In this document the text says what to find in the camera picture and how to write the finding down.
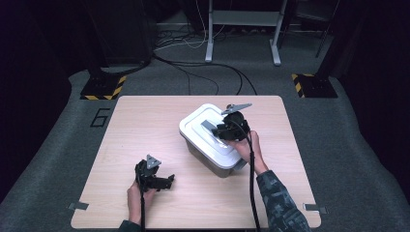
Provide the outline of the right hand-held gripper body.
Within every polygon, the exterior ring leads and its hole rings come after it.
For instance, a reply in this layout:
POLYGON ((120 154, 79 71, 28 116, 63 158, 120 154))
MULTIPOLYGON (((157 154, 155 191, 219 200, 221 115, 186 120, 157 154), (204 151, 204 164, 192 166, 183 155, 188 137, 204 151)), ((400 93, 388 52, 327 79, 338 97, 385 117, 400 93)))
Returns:
POLYGON ((249 124, 241 113, 242 109, 250 106, 250 103, 229 104, 222 112, 223 123, 227 126, 227 131, 231 132, 230 140, 243 140, 249 133, 249 124))

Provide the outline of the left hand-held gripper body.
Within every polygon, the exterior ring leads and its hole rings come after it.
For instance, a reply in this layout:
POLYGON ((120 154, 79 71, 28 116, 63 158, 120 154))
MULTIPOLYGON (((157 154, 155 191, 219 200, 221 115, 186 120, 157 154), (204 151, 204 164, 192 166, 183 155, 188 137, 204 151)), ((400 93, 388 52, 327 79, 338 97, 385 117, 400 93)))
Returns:
POLYGON ((156 177, 160 164, 158 159, 147 155, 146 159, 142 159, 135 166, 135 181, 144 192, 149 189, 161 189, 161 180, 156 177))

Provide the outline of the white storage box lid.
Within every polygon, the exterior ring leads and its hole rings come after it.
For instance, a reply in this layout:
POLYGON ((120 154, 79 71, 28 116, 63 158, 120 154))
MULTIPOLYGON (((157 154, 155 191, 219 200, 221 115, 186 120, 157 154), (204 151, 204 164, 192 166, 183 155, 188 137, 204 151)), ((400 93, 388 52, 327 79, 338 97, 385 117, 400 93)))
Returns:
POLYGON ((226 141, 237 141, 219 139, 211 132, 218 124, 223 124, 224 110, 210 103, 202 104, 180 122, 180 134, 202 151, 209 150, 211 146, 215 147, 217 142, 226 144, 226 141))

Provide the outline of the clear plastic storage box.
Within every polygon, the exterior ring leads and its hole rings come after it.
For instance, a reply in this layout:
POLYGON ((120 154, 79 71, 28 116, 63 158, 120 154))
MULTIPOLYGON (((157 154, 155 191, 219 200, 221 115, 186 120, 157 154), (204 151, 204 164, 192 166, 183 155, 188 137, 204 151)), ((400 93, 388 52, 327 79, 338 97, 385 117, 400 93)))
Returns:
POLYGON ((215 147, 211 146, 204 151, 188 139, 186 143, 190 153, 220 178, 228 177, 233 171, 241 170, 247 164, 233 147, 223 142, 217 142, 215 147))

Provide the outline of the person's right hand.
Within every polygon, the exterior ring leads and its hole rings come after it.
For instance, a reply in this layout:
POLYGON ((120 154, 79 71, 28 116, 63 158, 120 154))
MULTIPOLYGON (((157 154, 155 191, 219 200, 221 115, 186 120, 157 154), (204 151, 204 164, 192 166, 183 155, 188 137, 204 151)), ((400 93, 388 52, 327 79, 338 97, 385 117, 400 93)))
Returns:
POLYGON ((246 162, 250 162, 250 153, 253 153, 254 171, 257 175, 269 170, 262 156, 259 135, 255 130, 251 130, 248 137, 243 140, 226 141, 226 143, 232 146, 246 162))

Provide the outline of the person's left hand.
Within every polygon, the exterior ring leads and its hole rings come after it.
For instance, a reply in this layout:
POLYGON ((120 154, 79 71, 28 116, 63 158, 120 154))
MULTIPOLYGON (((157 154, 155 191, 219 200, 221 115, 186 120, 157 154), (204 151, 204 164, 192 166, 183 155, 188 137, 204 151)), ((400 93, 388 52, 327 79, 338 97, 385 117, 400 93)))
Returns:
POLYGON ((144 198, 144 211, 148 212, 156 194, 155 189, 149 189, 146 192, 142 192, 139 189, 137 182, 133 182, 128 188, 128 208, 129 208, 129 221, 140 225, 142 210, 141 210, 141 198, 144 198))

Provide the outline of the black striped-edge stand base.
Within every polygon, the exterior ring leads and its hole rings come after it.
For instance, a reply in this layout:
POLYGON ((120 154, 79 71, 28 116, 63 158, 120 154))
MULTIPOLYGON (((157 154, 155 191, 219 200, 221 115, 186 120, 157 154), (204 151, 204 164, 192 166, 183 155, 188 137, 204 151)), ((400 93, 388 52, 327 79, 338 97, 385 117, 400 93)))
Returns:
POLYGON ((337 97, 337 93, 328 78, 320 79, 310 73, 292 73, 291 77, 300 98, 337 97))
POLYGON ((82 100, 115 100, 122 91, 127 77, 125 75, 108 76, 103 80, 89 79, 80 92, 82 100))

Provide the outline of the white metal table frame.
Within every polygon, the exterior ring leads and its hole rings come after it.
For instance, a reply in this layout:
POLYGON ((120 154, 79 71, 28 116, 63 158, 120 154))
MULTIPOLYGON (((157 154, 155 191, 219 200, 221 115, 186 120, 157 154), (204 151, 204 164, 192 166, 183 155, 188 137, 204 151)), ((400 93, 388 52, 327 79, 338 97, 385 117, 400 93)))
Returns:
POLYGON ((274 27, 274 36, 270 39, 270 48, 273 63, 279 67, 281 65, 278 53, 278 37, 285 15, 288 0, 281 0, 280 9, 275 12, 251 12, 251 11, 223 11, 214 9, 214 0, 208 3, 208 42, 205 54, 205 61, 213 61, 214 50, 214 26, 215 25, 235 25, 235 26, 263 26, 274 27))

